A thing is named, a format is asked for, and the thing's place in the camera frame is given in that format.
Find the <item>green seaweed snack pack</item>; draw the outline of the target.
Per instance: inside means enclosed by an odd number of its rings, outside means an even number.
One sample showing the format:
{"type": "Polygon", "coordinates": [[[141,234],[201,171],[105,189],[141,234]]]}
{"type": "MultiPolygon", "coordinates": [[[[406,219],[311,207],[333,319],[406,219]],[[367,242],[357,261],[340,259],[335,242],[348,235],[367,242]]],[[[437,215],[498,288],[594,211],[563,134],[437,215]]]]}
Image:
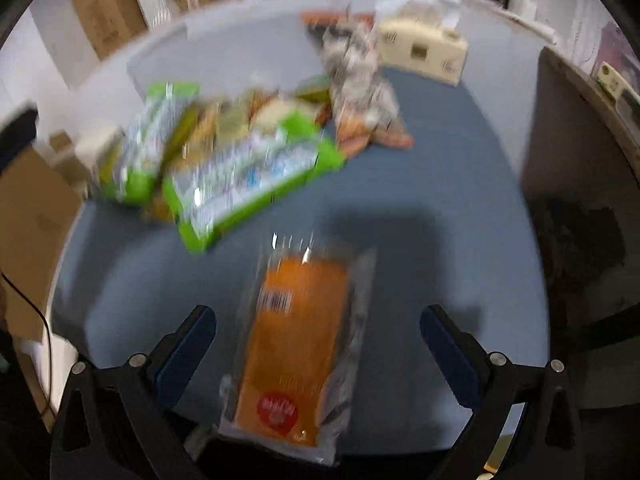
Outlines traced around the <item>green seaweed snack pack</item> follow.
{"type": "Polygon", "coordinates": [[[192,168],[168,172],[162,191],[186,249],[204,252],[277,198],[345,162],[317,124],[294,112],[274,133],[255,130],[192,168]]]}

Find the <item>silver patterned snack bag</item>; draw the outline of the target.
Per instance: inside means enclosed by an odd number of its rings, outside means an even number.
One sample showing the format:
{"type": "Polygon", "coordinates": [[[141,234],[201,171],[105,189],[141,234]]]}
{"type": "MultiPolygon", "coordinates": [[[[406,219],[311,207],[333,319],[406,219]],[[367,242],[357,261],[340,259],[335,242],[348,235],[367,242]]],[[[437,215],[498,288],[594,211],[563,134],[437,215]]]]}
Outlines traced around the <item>silver patterned snack bag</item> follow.
{"type": "Polygon", "coordinates": [[[401,150],[413,146],[366,23],[329,25],[322,35],[321,61],[330,80],[335,141],[345,157],[355,157],[372,143],[401,150]]]}

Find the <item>orange snack packet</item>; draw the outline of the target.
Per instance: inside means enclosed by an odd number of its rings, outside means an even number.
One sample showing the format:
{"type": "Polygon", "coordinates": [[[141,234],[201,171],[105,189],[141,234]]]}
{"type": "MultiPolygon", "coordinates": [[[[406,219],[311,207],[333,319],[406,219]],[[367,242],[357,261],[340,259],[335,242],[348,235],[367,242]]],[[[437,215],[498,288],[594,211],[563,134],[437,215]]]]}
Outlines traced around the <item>orange snack packet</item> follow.
{"type": "Polygon", "coordinates": [[[373,248],[273,235],[220,385],[220,434],[333,464],[352,418],[375,266],[373,248]]]}

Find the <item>dark side table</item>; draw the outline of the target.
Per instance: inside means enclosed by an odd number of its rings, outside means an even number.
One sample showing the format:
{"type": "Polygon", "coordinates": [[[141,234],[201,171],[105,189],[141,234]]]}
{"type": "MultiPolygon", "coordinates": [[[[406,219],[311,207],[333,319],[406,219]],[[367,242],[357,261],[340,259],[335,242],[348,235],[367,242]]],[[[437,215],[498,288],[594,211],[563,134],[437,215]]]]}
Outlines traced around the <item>dark side table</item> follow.
{"type": "Polygon", "coordinates": [[[545,47],[520,177],[546,279],[551,348],[639,333],[639,155],[603,92],[545,47]]]}

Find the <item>large cardboard box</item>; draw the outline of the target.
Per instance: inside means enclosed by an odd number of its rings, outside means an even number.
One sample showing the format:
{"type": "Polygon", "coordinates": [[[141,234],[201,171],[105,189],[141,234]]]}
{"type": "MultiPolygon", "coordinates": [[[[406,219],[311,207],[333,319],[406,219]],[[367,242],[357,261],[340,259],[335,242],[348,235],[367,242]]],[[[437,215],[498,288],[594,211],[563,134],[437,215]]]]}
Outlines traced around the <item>large cardboard box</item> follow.
{"type": "Polygon", "coordinates": [[[72,0],[100,61],[148,30],[138,0],[72,0]]]}

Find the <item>cream tissue box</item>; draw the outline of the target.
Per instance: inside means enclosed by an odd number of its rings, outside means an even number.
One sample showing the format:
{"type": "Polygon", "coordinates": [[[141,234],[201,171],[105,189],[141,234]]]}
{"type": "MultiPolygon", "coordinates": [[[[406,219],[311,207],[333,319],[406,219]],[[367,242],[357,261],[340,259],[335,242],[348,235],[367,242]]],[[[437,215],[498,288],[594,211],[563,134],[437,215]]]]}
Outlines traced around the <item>cream tissue box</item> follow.
{"type": "Polygon", "coordinates": [[[381,0],[374,30],[380,63],[457,86],[469,45],[457,24],[461,0],[381,0]]]}

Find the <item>brown cardboard sheet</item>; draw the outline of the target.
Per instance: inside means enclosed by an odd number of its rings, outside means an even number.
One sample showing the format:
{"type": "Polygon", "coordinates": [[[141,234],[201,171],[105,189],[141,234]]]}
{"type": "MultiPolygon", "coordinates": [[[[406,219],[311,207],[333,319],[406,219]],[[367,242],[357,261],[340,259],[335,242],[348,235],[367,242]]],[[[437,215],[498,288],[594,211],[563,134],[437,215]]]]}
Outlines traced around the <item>brown cardboard sheet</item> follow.
{"type": "Polygon", "coordinates": [[[81,205],[80,195],[33,149],[1,174],[1,284],[12,335],[42,339],[58,258],[81,205]]]}

